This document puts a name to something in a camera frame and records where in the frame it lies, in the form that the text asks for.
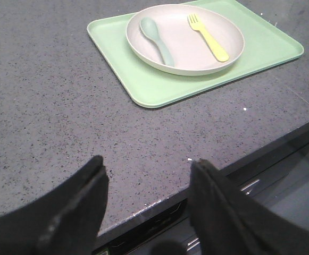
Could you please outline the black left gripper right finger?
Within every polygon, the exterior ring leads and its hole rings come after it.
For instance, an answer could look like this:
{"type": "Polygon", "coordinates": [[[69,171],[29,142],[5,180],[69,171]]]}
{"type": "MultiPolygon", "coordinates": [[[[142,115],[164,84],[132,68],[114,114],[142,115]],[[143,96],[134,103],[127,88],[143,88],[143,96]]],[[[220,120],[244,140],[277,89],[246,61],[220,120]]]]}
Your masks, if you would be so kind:
{"type": "Polygon", "coordinates": [[[245,195],[209,161],[191,164],[188,191],[202,254],[309,254],[309,231],[245,195]]]}

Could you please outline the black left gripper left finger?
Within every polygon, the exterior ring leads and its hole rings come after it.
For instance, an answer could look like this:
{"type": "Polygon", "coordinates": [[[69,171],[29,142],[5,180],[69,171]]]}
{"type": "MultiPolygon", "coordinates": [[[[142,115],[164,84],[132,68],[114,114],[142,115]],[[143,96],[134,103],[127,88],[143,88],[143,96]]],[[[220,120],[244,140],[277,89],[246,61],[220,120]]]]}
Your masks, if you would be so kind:
{"type": "Polygon", "coordinates": [[[106,212],[108,176],[94,156],[36,201],[0,217],[0,254],[91,254],[106,212]]]}

